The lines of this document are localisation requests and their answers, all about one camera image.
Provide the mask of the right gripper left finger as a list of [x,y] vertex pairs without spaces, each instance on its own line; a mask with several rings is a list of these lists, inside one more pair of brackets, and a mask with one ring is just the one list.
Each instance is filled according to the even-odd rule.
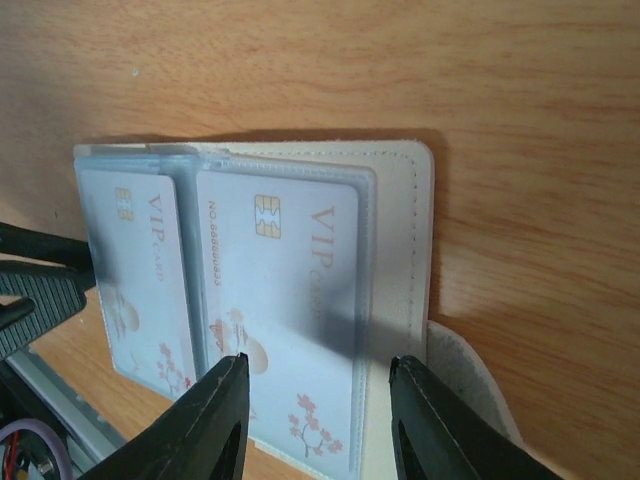
[[89,479],[240,479],[249,427],[249,362],[222,358]]

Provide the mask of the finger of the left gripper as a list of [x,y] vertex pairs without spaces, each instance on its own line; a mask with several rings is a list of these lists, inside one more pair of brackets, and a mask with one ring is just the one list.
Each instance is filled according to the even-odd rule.
[[86,241],[1,224],[1,252],[70,269],[82,290],[93,288],[93,264]]
[[1,359],[13,355],[86,306],[84,290],[68,275],[2,273]]

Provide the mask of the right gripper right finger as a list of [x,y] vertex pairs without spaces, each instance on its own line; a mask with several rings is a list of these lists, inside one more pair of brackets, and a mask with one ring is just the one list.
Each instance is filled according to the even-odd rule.
[[557,479],[501,435],[419,359],[391,361],[392,438],[400,479]]

